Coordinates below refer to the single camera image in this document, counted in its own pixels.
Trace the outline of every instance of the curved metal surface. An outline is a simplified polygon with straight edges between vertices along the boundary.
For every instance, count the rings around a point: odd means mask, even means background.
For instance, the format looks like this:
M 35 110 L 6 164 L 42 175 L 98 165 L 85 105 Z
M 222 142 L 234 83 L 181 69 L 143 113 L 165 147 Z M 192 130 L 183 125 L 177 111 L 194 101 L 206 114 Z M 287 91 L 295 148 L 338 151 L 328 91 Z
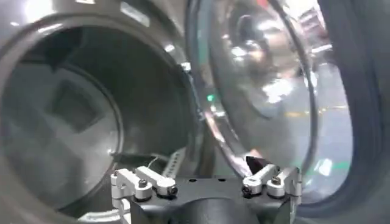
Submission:
M 79 74 L 39 63 L 18 65 L 7 83 L 0 154 L 53 208 L 97 186 L 111 153 L 122 150 L 120 114 L 105 94 Z
M 241 176 L 250 174 L 246 155 L 299 166 L 304 203 L 335 193 L 352 127 L 317 2 L 195 2 L 196 88 L 230 165 Z
M 0 21 L 0 27 L 3 30 L 0 33 L 0 46 L 3 46 L 0 50 L 0 70 L 2 74 L 0 88 L 4 89 L 17 61 L 42 38 L 80 26 L 120 30 L 138 40 L 142 40 L 143 43 L 151 47 L 156 56 L 161 57 L 168 65 L 168 69 L 181 71 L 177 65 L 186 63 L 185 54 L 182 51 L 180 41 L 177 41 L 177 37 L 173 34 L 174 32 L 165 29 L 164 25 L 161 24 L 165 22 L 163 16 L 151 14 L 151 12 L 155 13 L 155 10 L 149 11 L 148 6 L 139 2 L 100 0 L 92 2 L 93 4 L 85 4 L 82 1 L 56 0 L 2 1 L 0 6 L 6 10 L 2 10 L 3 19 Z M 187 78 L 186 75 L 183 75 L 179 79 L 186 87 L 189 87 L 190 84 L 186 83 Z M 186 121 L 190 121 L 191 130 L 188 133 L 182 133 L 182 135 L 188 136 L 189 143 L 186 153 L 191 155 L 191 159 L 188 159 L 189 162 L 186 163 L 188 166 L 185 167 L 184 172 L 198 169 L 199 164 L 195 160 L 200 157 L 199 146 L 202 142 L 201 131 L 203 131 L 198 126 L 199 120 L 197 112 L 195 112 L 196 105 L 193 99 L 190 99 L 190 104 L 190 109 L 186 110 L 185 113 L 189 116 Z M 3 222 L 73 222 L 73 220 L 43 206 L 42 202 L 30 194 L 14 176 L 14 171 L 7 166 L 8 162 L 3 157 L 0 158 L 0 161 L 0 176 L 3 183 L 0 186 L 0 192 L 6 192 L 6 194 L 0 194 L 0 203 L 2 204 L 0 213 Z

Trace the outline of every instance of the bolt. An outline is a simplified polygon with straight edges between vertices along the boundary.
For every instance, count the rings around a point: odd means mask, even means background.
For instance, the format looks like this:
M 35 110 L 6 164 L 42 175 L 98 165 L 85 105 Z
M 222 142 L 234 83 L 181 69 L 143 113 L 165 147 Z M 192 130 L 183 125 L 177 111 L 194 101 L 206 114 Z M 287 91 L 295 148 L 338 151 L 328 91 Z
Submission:
M 243 192 L 244 197 L 250 197 L 252 195 L 252 191 L 247 186 L 243 186 L 243 188 L 241 188 L 241 191 Z
M 271 183 L 274 185 L 280 185 L 281 181 L 279 177 L 272 177 Z
M 178 188 L 177 187 L 172 187 L 168 190 L 169 195 L 176 195 L 178 193 Z
M 138 182 L 138 187 L 146 187 L 147 181 L 142 179 Z

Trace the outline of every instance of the metal bracket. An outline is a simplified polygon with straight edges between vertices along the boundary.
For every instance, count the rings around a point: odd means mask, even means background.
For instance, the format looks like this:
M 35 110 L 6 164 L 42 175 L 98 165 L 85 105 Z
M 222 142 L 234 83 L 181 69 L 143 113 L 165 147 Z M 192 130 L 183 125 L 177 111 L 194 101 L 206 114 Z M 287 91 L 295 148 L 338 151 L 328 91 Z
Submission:
M 245 197 L 260 194 L 263 185 L 267 183 L 275 174 L 277 166 L 268 164 L 255 175 L 243 179 L 243 193 Z
M 302 174 L 297 167 L 283 169 L 277 176 L 267 182 L 267 192 L 273 197 L 283 197 L 289 194 L 296 197 L 300 204 L 302 196 Z
M 176 182 L 172 178 L 161 176 L 145 166 L 138 167 L 135 173 L 150 182 L 158 195 L 172 197 L 177 194 Z

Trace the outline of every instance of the washing machine drum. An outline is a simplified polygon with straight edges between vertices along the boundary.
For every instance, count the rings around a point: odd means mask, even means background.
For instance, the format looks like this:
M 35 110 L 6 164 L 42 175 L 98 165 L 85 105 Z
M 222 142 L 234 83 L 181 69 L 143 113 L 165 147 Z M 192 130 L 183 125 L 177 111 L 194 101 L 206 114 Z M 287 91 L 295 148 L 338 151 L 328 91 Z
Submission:
M 54 211 L 112 210 L 113 169 L 153 160 L 166 176 L 200 174 L 210 154 L 201 152 L 188 63 L 152 4 L 0 6 L 2 222 L 68 223 Z
M 242 177 L 248 155 L 299 167 L 298 215 L 310 223 L 389 217 L 387 7 L 190 1 L 194 82 L 222 152 Z

